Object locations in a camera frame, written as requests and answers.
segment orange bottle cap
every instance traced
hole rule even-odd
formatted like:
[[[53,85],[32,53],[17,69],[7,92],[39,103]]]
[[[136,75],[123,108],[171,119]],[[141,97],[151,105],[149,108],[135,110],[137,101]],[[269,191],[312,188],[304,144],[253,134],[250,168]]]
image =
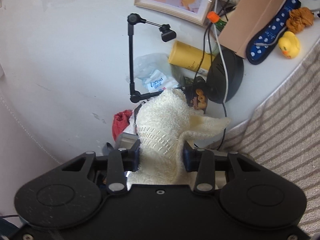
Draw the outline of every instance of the orange bottle cap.
[[[220,20],[220,17],[218,14],[215,12],[211,11],[207,14],[207,18],[212,22],[212,23],[217,23]]]

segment brown scrunchie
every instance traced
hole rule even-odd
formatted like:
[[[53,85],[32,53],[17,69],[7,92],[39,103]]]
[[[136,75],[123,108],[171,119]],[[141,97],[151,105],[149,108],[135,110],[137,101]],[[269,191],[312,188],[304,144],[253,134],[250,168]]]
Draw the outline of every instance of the brown scrunchie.
[[[294,9],[289,12],[290,18],[287,19],[286,25],[289,31],[294,34],[303,31],[305,26],[312,26],[314,15],[307,7]]]

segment red cloth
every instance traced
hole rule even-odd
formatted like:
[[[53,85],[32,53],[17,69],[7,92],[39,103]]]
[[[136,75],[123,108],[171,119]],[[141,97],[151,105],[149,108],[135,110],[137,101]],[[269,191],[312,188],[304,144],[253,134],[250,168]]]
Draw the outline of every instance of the red cloth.
[[[130,124],[129,118],[131,114],[131,110],[125,110],[123,112],[115,114],[112,124],[112,136],[115,141],[117,140],[119,134],[122,133],[123,130],[126,129]]]

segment green bottle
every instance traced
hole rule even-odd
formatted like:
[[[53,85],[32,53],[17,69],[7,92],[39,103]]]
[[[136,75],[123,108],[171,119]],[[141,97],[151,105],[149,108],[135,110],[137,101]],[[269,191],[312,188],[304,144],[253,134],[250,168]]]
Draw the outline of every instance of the green bottle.
[[[214,25],[217,27],[217,30],[219,32],[221,32],[223,30],[223,28],[226,26],[226,22],[222,21],[219,17],[218,14],[216,14],[215,12],[211,11],[208,13],[207,18],[214,23]]]

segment beige striped blanket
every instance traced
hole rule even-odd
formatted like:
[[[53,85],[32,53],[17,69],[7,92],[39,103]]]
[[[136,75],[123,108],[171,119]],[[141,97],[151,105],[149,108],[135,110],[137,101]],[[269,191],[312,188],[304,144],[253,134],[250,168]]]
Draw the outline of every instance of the beige striped blanket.
[[[222,146],[249,154],[304,191],[308,205],[299,226],[311,236],[320,233],[319,100],[320,41],[251,119],[226,134]]]

